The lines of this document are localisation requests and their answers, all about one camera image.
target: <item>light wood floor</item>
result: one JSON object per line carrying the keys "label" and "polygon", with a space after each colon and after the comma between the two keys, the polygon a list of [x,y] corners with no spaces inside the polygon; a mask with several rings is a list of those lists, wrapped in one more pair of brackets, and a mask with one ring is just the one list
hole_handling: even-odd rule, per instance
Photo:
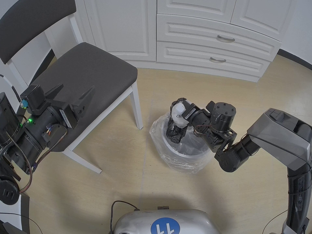
{"label": "light wood floor", "polygon": [[[149,129],[179,97],[200,107],[210,100],[233,104],[237,114],[232,128],[238,140],[270,107],[312,124],[311,70],[276,56],[258,83],[152,69],[139,69],[137,83],[144,128],[136,128],[127,98],[75,149],[100,167],[101,174],[61,153],[49,154],[36,170],[27,194],[30,217],[44,234],[106,234],[114,200],[129,201],[140,209],[200,209],[210,214],[222,234],[261,234],[268,221],[287,209],[286,167],[264,150],[231,174],[215,159],[196,175],[183,174],[162,161]],[[114,222],[132,210],[116,204]],[[312,219],[312,207],[308,217]],[[286,213],[277,217],[265,233],[280,233],[285,218]],[[30,225],[32,234],[39,233]]]}

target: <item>gray cushion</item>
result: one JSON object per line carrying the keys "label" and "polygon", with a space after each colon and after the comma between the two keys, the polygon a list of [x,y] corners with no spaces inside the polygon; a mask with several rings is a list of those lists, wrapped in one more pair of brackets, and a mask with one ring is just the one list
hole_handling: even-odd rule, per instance
{"label": "gray cushion", "polygon": [[41,32],[74,12],[75,0],[18,0],[0,19],[3,63]]}
{"label": "gray cushion", "polygon": [[96,93],[77,127],[53,149],[62,152],[137,79],[138,71],[127,62],[88,43],[75,46],[47,68],[32,84],[46,92],[59,83],[64,88],[56,100],[73,103],[92,85]]}

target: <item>chair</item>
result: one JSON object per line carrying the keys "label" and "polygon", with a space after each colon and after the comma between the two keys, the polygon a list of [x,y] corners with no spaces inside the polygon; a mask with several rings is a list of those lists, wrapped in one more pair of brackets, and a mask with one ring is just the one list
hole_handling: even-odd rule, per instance
{"label": "chair", "polygon": [[142,116],[137,88],[137,69],[102,49],[83,42],[73,13],[75,0],[19,0],[0,19],[0,58],[11,69],[23,89],[28,85],[11,58],[29,41],[64,17],[68,17],[78,45],[61,56],[32,84],[48,91],[59,83],[64,88],[56,100],[72,103],[95,85],[96,93],[85,117],[53,149],[63,152],[81,165],[100,173],[102,170],[73,152],[73,149],[119,103],[130,95],[137,127]]}

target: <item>cabinet panel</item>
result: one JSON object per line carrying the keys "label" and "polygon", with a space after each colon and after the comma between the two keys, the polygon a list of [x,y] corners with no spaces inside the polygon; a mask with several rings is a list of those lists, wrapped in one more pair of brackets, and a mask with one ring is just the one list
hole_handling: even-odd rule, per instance
{"label": "cabinet panel", "polygon": [[271,37],[228,23],[165,14],[157,15],[157,40],[211,46],[269,61],[281,46]]}
{"label": "cabinet panel", "polygon": [[236,0],[158,0],[157,13],[230,22]]}
{"label": "cabinet panel", "polygon": [[236,0],[231,24],[282,40],[296,0]]}
{"label": "cabinet panel", "polygon": [[200,45],[157,41],[157,62],[179,63],[261,77],[269,61]]}
{"label": "cabinet panel", "polygon": [[96,46],[124,60],[156,60],[156,0],[84,0]]}

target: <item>drawer handle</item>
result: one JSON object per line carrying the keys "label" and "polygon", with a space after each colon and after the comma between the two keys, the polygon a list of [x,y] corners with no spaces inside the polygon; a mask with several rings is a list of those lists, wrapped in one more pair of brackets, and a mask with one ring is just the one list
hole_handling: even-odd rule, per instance
{"label": "drawer handle", "polygon": [[217,59],[214,59],[214,58],[212,58],[212,57],[210,57],[210,60],[218,61],[218,62],[226,62],[226,61],[227,61],[226,59],[224,59],[224,60],[217,60]]}
{"label": "drawer handle", "polygon": [[218,39],[225,40],[225,41],[235,41],[235,38],[230,39],[230,38],[221,37],[220,35],[218,35],[217,38],[218,38]]}

